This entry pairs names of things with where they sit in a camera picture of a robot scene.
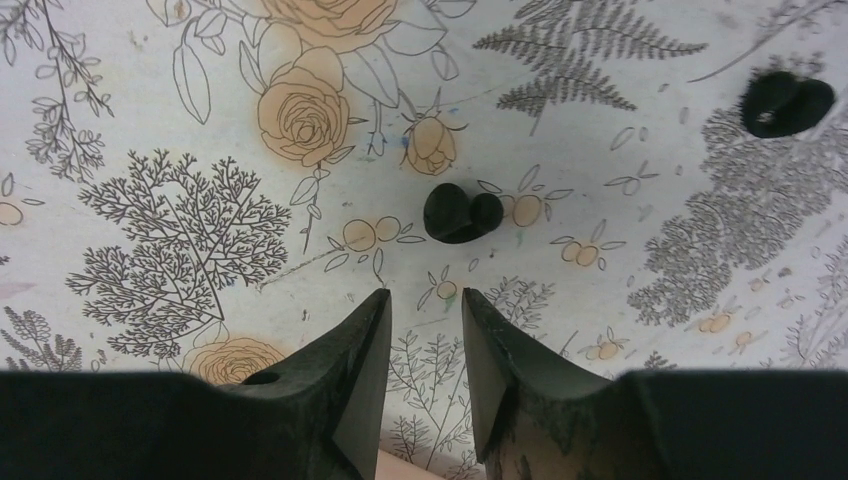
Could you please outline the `black clip earbud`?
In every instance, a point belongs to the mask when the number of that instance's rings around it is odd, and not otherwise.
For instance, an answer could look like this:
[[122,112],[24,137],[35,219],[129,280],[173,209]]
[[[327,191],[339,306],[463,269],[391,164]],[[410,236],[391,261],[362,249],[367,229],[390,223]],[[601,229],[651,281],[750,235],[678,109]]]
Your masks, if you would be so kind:
[[821,80],[787,71],[758,74],[741,98],[741,124],[757,138],[788,137],[818,125],[835,102],[835,90]]
[[473,198],[458,185],[443,183],[428,195],[423,207],[427,234],[444,244],[463,244],[496,230],[504,217],[501,200],[491,193]]

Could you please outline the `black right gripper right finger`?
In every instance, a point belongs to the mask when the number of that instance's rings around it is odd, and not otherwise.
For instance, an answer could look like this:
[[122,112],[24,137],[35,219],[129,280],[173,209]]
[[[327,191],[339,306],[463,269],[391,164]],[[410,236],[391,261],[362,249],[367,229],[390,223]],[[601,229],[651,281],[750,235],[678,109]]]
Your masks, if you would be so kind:
[[609,380],[465,289],[477,460],[491,479],[843,479],[842,370],[642,369]]

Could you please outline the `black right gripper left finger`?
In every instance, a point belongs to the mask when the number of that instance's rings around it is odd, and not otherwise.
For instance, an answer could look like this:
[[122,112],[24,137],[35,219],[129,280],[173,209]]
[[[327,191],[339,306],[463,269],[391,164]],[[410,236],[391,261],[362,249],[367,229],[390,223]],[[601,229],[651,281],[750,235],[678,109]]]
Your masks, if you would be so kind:
[[164,372],[5,372],[5,479],[371,479],[392,330],[378,289],[238,384]]

